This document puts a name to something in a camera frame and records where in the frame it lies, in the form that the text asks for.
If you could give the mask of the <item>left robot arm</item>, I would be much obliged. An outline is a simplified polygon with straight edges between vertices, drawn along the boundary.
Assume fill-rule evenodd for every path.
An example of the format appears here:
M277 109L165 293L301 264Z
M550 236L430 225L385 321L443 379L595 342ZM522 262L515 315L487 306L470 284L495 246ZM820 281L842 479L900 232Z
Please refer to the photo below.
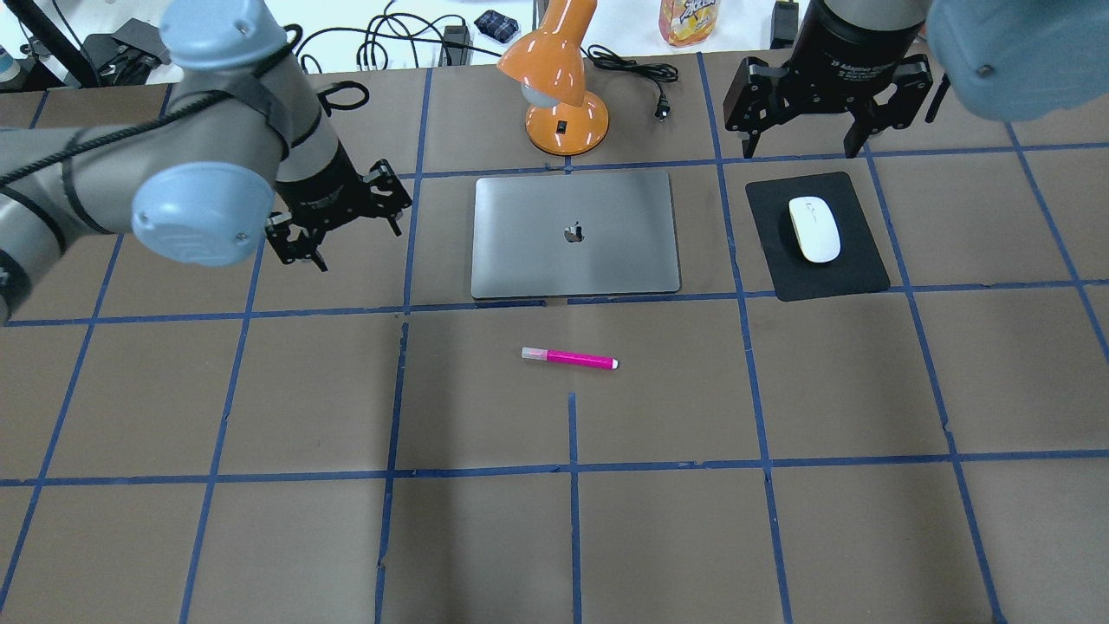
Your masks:
M262 241L321 272L326 234L357 218L400 233L411 194L380 158L358 171L263 1L175 1L163 43L184 76L166 114L133 126L3 130L3 320L87 236L131 233L202 266Z

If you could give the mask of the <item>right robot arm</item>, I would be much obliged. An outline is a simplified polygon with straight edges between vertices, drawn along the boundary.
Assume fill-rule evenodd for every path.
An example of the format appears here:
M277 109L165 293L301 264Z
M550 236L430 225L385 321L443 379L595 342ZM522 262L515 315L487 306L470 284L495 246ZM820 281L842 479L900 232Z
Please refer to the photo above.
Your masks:
M812 1L783 67L745 58L723 102L752 158L769 129L849 114L856 157L872 135L927 121L954 91L977 117L1022 122L1106 94L1105 1Z

